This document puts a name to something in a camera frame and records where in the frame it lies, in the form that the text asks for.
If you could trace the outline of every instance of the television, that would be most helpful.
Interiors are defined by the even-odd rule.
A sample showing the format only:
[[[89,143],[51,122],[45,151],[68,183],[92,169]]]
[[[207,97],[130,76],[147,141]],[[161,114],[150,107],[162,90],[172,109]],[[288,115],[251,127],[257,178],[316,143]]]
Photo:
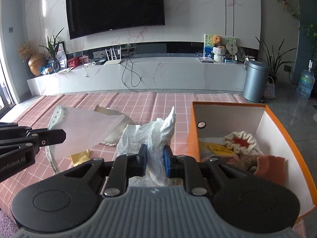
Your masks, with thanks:
[[[70,39],[121,28],[165,25],[164,0],[66,0]]]

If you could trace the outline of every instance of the floor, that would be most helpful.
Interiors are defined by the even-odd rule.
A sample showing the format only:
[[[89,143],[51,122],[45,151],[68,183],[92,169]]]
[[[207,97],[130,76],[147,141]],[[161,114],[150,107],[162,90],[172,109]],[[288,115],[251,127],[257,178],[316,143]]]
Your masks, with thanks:
[[[298,149],[302,153],[304,160],[317,182],[317,107],[316,99],[306,100],[295,93],[295,87],[288,83],[280,83],[276,87],[276,98],[267,100],[266,103],[278,117],[280,122],[287,129]],[[184,90],[184,89],[151,89],[138,90],[139,92],[171,92],[171,93],[231,93],[240,92],[209,91],[209,90]],[[16,105],[0,121],[12,122],[25,109],[32,105],[38,97],[34,97],[26,102]],[[317,210],[305,217],[306,236],[308,238],[317,237]]]

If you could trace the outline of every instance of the gold foil packet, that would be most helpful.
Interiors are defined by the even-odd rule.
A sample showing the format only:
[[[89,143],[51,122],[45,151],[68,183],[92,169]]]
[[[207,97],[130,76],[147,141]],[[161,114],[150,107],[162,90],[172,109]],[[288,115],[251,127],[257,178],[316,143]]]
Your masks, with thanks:
[[[88,160],[90,160],[90,152],[91,152],[91,149],[87,149],[85,151],[82,151],[82,152],[79,152],[77,154],[74,154],[74,155],[71,155],[70,156],[70,159],[72,160],[73,162],[73,165],[74,166],[78,166]]]

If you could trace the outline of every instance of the gray ribbed robot base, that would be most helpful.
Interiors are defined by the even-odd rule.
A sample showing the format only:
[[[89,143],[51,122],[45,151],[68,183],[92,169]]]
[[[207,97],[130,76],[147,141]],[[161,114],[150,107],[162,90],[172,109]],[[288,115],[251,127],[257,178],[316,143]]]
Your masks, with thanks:
[[[120,197],[104,199],[84,224],[58,234],[21,229],[15,238],[298,238],[289,227],[273,234],[252,234],[222,220],[206,197],[183,187],[128,187]]]

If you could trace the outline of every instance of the pink checkered mat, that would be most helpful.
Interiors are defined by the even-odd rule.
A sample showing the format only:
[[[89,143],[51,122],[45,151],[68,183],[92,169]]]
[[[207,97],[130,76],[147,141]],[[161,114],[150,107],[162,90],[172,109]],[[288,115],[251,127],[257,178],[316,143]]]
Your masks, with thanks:
[[[83,93],[76,95],[42,96],[31,107],[23,112],[15,122],[19,126],[29,126],[33,129],[47,128],[50,118],[57,105],[92,110],[95,105],[108,107],[125,113],[135,124],[145,124],[156,118],[166,118],[175,106],[176,126],[171,148],[175,155],[188,153],[187,136],[190,122],[192,101],[214,101],[245,103],[240,95],[231,94],[182,94],[182,93]],[[96,145],[92,148],[91,158],[102,157],[112,161],[116,157],[113,147]],[[13,220],[11,201],[23,188],[53,175],[45,149],[41,148],[36,155],[36,162],[29,168],[17,173],[0,183],[0,207]],[[69,158],[57,160],[64,171],[72,167]]]

